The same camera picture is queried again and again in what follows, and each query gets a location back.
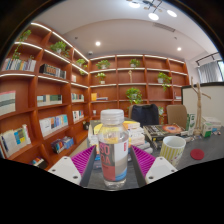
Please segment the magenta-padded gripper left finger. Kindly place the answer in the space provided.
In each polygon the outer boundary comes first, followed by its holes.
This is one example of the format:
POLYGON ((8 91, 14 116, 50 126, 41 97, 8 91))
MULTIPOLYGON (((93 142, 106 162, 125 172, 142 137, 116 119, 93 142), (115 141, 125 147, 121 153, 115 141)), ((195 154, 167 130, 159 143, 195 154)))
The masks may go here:
POLYGON ((49 172, 74 184, 87 187, 96 157, 96 146, 91 146, 73 157, 63 156, 49 172))

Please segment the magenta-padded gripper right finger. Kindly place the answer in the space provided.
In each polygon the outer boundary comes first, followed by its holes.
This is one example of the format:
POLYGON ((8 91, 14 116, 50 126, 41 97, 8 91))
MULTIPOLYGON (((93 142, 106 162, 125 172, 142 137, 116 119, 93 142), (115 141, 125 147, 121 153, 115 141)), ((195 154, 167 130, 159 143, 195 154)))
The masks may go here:
POLYGON ((131 147, 130 155, 140 187, 177 172, 164 157, 154 157, 136 146, 131 147))

